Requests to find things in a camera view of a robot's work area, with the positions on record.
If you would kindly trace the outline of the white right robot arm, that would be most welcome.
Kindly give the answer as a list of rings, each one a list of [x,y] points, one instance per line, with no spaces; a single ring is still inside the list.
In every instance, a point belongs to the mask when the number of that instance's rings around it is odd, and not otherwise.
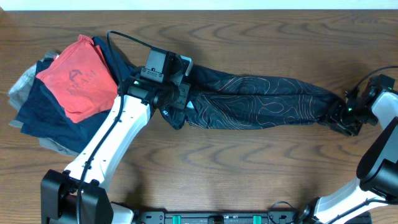
[[[382,91],[371,111],[382,133],[360,160],[356,177],[316,199],[304,223],[346,223],[371,209],[397,205],[397,92]]]

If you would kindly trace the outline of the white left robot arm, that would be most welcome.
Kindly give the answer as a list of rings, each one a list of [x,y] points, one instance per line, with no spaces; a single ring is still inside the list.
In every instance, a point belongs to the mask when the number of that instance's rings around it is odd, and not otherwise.
[[[186,106],[190,85],[135,78],[119,95],[99,130],[63,172],[49,170],[41,182],[42,223],[132,223],[134,211],[110,201],[113,175],[154,110]]]

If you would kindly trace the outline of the black patterned cycling jersey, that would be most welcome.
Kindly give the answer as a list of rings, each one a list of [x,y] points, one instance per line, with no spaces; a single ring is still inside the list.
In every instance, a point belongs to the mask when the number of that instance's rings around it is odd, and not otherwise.
[[[324,124],[339,100],[334,93],[297,79],[233,75],[196,65],[183,110],[162,108],[174,129],[184,124],[206,129],[266,129],[280,125]]]

